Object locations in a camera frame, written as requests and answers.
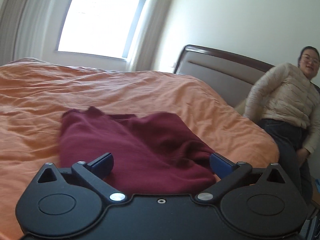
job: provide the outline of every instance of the orange bedsheet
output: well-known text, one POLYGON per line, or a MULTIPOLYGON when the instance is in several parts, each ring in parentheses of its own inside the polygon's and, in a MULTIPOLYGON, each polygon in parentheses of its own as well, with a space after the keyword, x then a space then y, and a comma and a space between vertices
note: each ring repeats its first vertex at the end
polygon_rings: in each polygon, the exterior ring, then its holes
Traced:
POLYGON ((216 152, 266 167, 277 146, 204 82, 161 72, 108 73, 83 67, 17 62, 0 67, 0 238, 22 236, 15 205, 45 162, 59 165, 61 115, 96 106, 108 114, 179 115, 216 152))

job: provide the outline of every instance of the screw hole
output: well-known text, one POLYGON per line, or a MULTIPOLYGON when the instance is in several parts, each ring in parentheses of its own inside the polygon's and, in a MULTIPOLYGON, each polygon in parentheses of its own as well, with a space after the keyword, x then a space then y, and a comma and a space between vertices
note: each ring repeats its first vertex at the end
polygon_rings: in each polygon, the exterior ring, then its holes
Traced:
POLYGON ((166 200, 163 199, 163 198, 160 198, 160 199, 158 199, 157 202, 158 202, 159 204, 164 204, 164 203, 166 203, 166 200))

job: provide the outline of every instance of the blue object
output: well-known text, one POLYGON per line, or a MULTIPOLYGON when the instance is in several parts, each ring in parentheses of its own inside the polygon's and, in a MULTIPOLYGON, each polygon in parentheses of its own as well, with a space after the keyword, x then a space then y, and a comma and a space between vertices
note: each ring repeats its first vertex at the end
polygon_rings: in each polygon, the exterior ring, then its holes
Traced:
POLYGON ((319 179, 316 179, 316 186, 317 186, 318 192, 320 193, 320 181, 319 181, 319 179))
POLYGON ((94 161, 88 163, 86 168, 100 179, 110 174, 114 165, 113 155, 105 153, 94 161))
POLYGON ((210 155, 210 168, 220 179, 231 174, 239 166, 219 153, 210 155))

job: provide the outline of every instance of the bed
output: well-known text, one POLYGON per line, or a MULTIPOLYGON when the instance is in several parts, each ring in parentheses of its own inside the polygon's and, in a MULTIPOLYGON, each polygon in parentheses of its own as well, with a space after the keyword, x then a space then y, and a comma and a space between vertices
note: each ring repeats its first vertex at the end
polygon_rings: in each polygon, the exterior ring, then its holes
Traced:
POLYGON ((108 114, 138 117, 175 113, 233 162, 254 167, 276 162, 271 137, 233 109, 270 67, 198 46, 185 47, 175 73, 108 72, 30 58, 1 66, 0 239, 22 236, 15 205, 43 163, 59 166, 60 121, 70 108, 95 106, 108 114))

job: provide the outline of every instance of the pillow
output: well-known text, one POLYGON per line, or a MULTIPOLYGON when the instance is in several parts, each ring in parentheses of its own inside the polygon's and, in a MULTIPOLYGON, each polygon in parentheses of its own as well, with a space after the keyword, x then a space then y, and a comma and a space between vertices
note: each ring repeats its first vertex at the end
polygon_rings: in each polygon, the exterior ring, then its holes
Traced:
POLYGON ((244 109, 245 109, 245 103, 247 101, 247 98, 245 98, 244 100, 242 100, 238 105, 236 105, 234 107, 234 109, 240 114, 243 115, 244 114, 244 109))
MULTIPOLYGON (((258 121, 260 121, 261 119, 261 115, 262 115, 262 111, 263 111, 263 106, 265 101, 267 100, 267 98, 265 98, 262 102, 261 105, 259 106, 259 108, 257 109, 257 114, 256 114, 256 119, 253 120, 253 122, 257 123, 258 121)), ((234 107, 234 110, 236 110, 240 115, 244 114, 244 110, 245 110, 245 103, 247 101, 247 98, 245 98, 244 100, 242 100, 238 105, 236 105, 234 107)))

